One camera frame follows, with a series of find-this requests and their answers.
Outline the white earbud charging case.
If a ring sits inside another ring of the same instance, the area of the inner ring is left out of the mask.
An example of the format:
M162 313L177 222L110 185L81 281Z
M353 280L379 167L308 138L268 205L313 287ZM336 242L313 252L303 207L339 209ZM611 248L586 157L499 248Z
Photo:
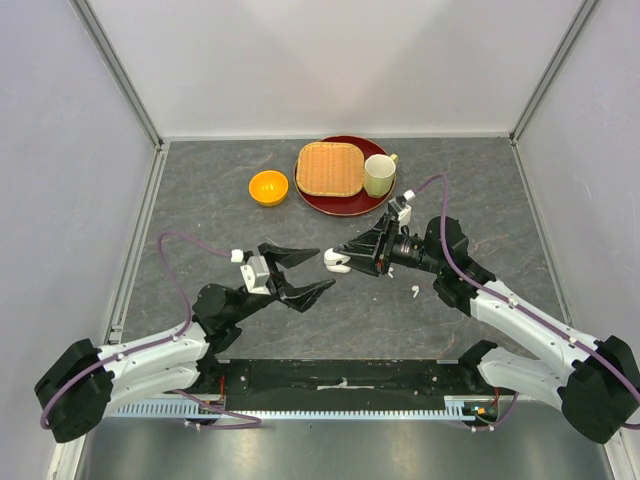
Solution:
M346 274L351 271L351 267L347 264L327 265L326 268L333 273Z

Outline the small white charging case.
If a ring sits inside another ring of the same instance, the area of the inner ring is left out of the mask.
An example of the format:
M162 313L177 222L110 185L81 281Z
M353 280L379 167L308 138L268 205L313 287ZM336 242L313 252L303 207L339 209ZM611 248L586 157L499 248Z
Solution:
M328 266L339 266L349 262L350 257L329 248L324 252L324 263Z

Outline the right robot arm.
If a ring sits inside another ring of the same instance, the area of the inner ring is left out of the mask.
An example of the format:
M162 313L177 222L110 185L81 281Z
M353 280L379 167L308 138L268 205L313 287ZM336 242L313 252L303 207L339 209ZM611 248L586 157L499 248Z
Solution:
M492 326L530 352L515 355L489 341L469 349L458 381L467 392L511 390L559 410L587 439L605 444L632 429L639 410L639 368L632 349L616 336L600 340L569 327L516 295L468 254L468 238L451 217L433 218L423 236L409 235L391 214L368 231L327 250L335 273L371 276L394 265L434 275L447 306Z

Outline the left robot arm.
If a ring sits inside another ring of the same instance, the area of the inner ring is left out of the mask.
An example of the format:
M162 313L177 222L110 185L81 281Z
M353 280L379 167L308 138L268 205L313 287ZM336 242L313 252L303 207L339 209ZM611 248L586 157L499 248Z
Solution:
M196 301L186 304L182 324L126 343L72 343L34 387L41 427L67 443L122 406L177 390L211 392L221 375L216 356L240 336L241 321L274 302L304 313L333 286L322 280L295 287L286 279L285 270L319 252L269 243L256 252L235 249L228 257L238 264L242 285L203 286Z

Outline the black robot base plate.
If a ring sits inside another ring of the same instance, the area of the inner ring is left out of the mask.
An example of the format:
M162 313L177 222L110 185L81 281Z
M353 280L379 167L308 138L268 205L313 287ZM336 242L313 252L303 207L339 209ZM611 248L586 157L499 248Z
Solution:
M436 410L446 396L493 397L495 389L458 362L436 360L221 361L188 391L222 394L235 411Z

